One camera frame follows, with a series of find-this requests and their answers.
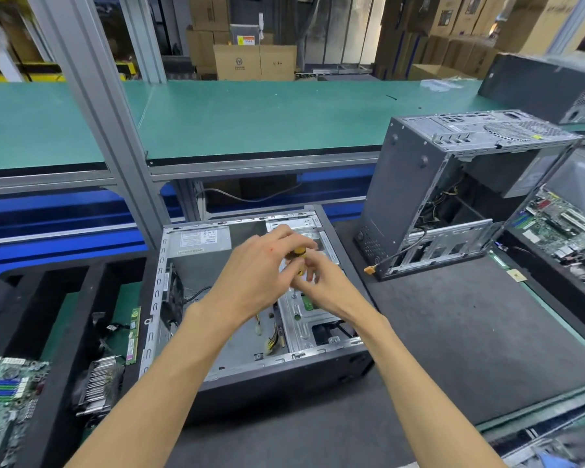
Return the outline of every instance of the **box label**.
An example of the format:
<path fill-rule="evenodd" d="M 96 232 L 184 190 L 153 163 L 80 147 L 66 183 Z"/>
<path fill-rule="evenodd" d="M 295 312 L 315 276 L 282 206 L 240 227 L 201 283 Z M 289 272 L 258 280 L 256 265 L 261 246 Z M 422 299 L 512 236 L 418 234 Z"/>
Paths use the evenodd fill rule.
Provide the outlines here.
<path fill-rule="evenodd" d="M 180 248 L 212 243 L 216 243 L 215 229 L 206 229 L 204 231 L 183 231 L 179 240 Z"/>
<path fill-rule="evenodd" d="M 255 36 L 236 36 L 236 43 L 239 46 L 255 46 L 256 45 L 256 37 Z"/>

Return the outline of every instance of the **green circuit board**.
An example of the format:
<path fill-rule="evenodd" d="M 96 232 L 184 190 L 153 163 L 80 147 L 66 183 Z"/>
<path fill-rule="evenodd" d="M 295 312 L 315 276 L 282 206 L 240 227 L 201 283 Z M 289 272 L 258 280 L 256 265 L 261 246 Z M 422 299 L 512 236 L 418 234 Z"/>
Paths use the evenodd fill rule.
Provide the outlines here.
<path fill-rule="evenodd" d="M 550 191 L 540 190 L 512 225 L 557 258 L 585 251 L 585 213 Z"/>
<path fill-rule="evenodd" d="M 0 468 L 13 466 L 50 364 L 0 357 Z"/>

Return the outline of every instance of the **cable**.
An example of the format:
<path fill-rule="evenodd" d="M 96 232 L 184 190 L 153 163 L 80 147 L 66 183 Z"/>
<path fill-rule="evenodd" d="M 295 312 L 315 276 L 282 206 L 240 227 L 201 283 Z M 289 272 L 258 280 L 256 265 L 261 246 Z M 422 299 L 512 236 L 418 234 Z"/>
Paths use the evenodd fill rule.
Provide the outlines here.
<path fill-rule="evenodd" d="M 379 262 L 378 262 L 376 265 L 374 265 L 374 266 L 367 266 L 367 267 L 365 267 L 365 268 L 364 268 L 364 272 L 365 272 L 366 274 L 374 274 L 374 273 L 375 273 L 375 268 L 376 268 L 377 266 L 379 266 L 379 265 L 380 265 L 380 264 L 382 264 L 382 263 L 385 263 L 386 261 L 388 261 L 388 260 L 390 260 L 390 259 L 396 258 L 398 255 L 400 255 L 400 254 L 403 254 L 403 253 L 404 253 L 404 252 L 406 252 L 406 251 L 409 251 L 409 250 L 411 250 L 411 249 L 412 249 L 414 246 L 418 246 L 418 245 L 419 245 L 419 244 L 422 242 L 422 240 L 424 240 L 424 239 L 425 239 L 425 236 L 426 236 L 426 235 L 427 235 L 427 230 L 426 230 L 426 229 L 423 229 L 423 230 L 422 230 L 422 236 L 421 236 L 419 239 L 417 239 L 417 240 L 416 240 L 416 242 L 415 242 L 414 244 L 410 244 L 409 246 L 407 246 L 407 248 L 404 248 L 403 250 L 399 251 L 398 253 L 396 253 L 396 254 L 393 254 L 392 256 L 388 256 L 387 258 L 384 258 L 384 259 L 382 259 L 381 261 L 379 261 Z"/>
<path fill-rule="evenodd" d="M 183 303 L 184 304 L 188 304 L 190 301 L 194 300 L 195 297 L 197 297 L 198 295 L 200 295 L 203 291 L 207 291 L 209 289 L 212 289 L 212 286 L 206 286 L 203 289 L 200 289 L 199 291 L 195 292 L 195 294 L 193 294 L 191 297 L 184 299 Z"/>
<path fill-rule="evenodd" d="M 303 184 L 303 181 L 300 181 L 297 185 L 295 185 L 295 186 L 293 186 L 291 188 L 288 188 L 288 189 L 285 189 L 285 190 L 281 190 L 281 191 L 279 191 L 277 193 L 274 193 L 273 195 L 270 195 L 270 196 L 264 197 L 264 198 L 255 198 L 255 199 L 240 198 L 240 197 L 237 197 L 237 196 L 232 195 L 230 193 L 227 193 L 226 191 L 223 191 L 221 189 L 213 189 L 213 188 L 207 188 L 207 189 L 200 190 L 199 192 L 197 192 L 197 196 L 195 196 L 195 198 L 197 198 L 198 196 L 200 196 L 204 192 L 218 192 L 218 193 L 222 193 L 223 195 L 227 195 L 228 197 L 233 198 L 234 200 L 239 200 L 241 202 L 257 203 L 257 202 L 264 202 L 265 200 L 268 200 L 270 198 L 273 198 L 273 197 L 276 197 L 278 195 L 282 195 L 283 193 L 286 193 L 286 192 L 290 192 L 292 190 L 295 190 L 296 188 L 301 187 L 302 184 Z"/>

